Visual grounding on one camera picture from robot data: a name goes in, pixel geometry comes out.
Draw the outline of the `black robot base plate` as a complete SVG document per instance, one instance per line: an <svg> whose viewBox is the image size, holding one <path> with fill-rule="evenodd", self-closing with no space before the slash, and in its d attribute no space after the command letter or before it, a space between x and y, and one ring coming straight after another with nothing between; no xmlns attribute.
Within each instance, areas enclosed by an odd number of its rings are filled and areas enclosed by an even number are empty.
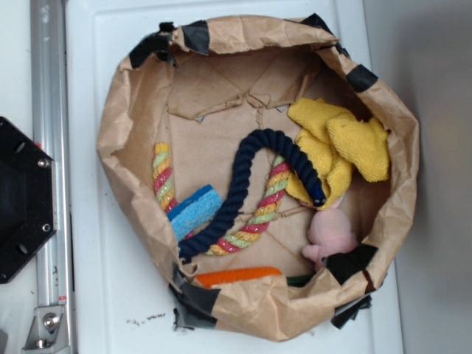
<svg viewBox="0 0 472 354"><path fill-rule="evenodd" d="M7 284L55 233L54 160L1 118L1 283Z"/></svg>

